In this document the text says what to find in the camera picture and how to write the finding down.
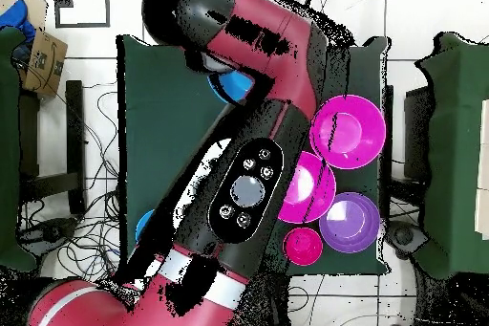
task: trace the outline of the green cushion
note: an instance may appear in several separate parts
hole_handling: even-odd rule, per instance
[[[489,241],[475,232],[482,102],[489,98],[489,47],[452,33],[436,38],[434,53],[418,62],[433,82],[436,109],[430,120],[432,181],[424,228],[432,240],[415,254],[429,275],[489,272]]]
[[[15,239],[19,208],[19,75],[11,66],[13,49],[24,41],[16,28],[0,29],[0,265],[33,270],[35,258]]]

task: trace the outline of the cardboard box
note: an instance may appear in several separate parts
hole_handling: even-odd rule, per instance
[[[0,14],[8,10],[16,0],[0,0]],[[37,94],[54,97],[57,93],[68,45],[44,32],[46,0],[24,0],[27,19],[35,27],[31,59],[27,72],[19,70],[22,87]]]

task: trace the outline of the button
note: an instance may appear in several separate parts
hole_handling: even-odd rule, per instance
[[[270,151],[269,150],[262,149],[262,150],[260,150],[260,153],[258,155],[260,156],[260,159],[262,159],[263,161],[267,161],[268,159],[270,159]]]
[[[237,206],[250,208],[258,205],[265,197],[265,186],[252,176],[240,176],[231,186],[231,198]]]
[[[251,224],[251,217],[246,212],[241,212],[238,215],[238,225],[241,228],[247,228]]]
[[[251,170],[256,165],[256,162],[253,159],[246,159],[243,162],[243,166],[246,170]]]
[[[234,208],[232,206],[221,206],[219,213],[224,219],[228,219],[233,215]]]
[[[268,180],[271,176],[273,176],[273,170],[270,167],[262,167],[262,177]]]

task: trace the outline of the magenta bowl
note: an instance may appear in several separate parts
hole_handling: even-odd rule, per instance
[[[323,252],[321,236],[311,228],[295,228],[284,239],[284,254],[297,266],[309,266]]]
[[[354,95],[326,101],[312,120],[310,145],[326,163],[341,169],[363,167],[375,159],[386,139],[386,123],[370,101]]]
[[[305,224],[323,216],[336,194],[330,167],[319,157],[302,152],[280,209],[279,219],[289,224]]]

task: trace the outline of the blue cloth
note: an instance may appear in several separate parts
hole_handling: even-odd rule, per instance
[[[0,27],[14,27],[26,36],[30,43],[35,38],[35,27],[27,20],[27,5],[24,0],[17,0],[8,10],[0,15]]]

